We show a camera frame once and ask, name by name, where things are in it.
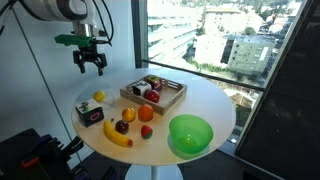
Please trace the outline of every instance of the wooden tray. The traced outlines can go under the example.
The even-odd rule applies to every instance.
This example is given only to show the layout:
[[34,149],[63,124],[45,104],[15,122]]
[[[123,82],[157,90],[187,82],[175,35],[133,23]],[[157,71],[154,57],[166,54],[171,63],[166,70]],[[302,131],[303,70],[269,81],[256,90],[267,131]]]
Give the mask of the wooden tray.
[[150,104],[153,107],[154,112],[164,115],[165,112],[187,91],[187,86],[158,76],[161,79],[162,90],[159,91],[159,102],[154,103],[133,93],[133,85],[138,81],[145,80],[148,76],[152,75],[147,75],[121,88],[120,95],[139,104]]

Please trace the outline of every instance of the table leg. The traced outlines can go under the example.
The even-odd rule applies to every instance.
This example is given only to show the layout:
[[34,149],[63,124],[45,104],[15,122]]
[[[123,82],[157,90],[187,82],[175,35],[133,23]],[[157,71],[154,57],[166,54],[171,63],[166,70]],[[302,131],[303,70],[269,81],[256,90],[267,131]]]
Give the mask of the table leg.
[[126,180],[183,180],[177,165],[168,166],[141,166],[131,165]]

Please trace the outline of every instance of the green bowl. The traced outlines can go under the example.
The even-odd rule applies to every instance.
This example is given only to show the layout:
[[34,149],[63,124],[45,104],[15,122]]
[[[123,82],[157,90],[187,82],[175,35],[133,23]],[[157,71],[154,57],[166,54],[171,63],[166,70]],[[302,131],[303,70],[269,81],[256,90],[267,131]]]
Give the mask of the green bowl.
[[180,151],[194,154],[205,149],[213,138],[209,123],[198,116],[183,114],[169,124],[173,145]]

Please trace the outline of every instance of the city view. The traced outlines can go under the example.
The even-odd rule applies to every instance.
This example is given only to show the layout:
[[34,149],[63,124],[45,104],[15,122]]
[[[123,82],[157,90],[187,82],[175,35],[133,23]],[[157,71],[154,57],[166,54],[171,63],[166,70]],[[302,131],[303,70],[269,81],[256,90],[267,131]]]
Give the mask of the city view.
[[[263,87],[302,4],[302,0],[148,1],[149,60]],[[260,92],[213,82],[236,107],[239,135]]]

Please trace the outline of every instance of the white wall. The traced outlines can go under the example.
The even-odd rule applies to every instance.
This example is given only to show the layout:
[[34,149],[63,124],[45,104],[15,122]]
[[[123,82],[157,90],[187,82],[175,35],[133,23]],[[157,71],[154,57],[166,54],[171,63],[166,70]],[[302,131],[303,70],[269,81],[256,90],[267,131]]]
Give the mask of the white wall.
[[[72,51],[76,47],[55,43],[56,35],[70,34],[71,23],[38,21],[19,3],[15,5],[18,20],[35,58],[12,14],[4,34],[0,36],[0,141],[27,128],[36,128],[41,135],[50,133],[68,143],[70,138],[67,133],[71,134],[71,138],[76,136],[71,124],[71,109],[78,94],[92,82],[112,72],[134,68],[131,1],[108,1],[107,4],[113,17],[115,35],[112,47],[103,45],[99,48],[99,52],[106,54],[108,63],[101,77],[95,65],[89,63],[86,64],[86,73],[81,74],[73,64]],[[99,7],[108,22],[106,11],[102,10],[103,6]],[[35,59],[39,62],[58,109],[50,98]],[[90,148],[83,148],[79,152],[80,159],[90,153]],[[74,157],[73,161],[70,166],[77,164],[79,159]]]

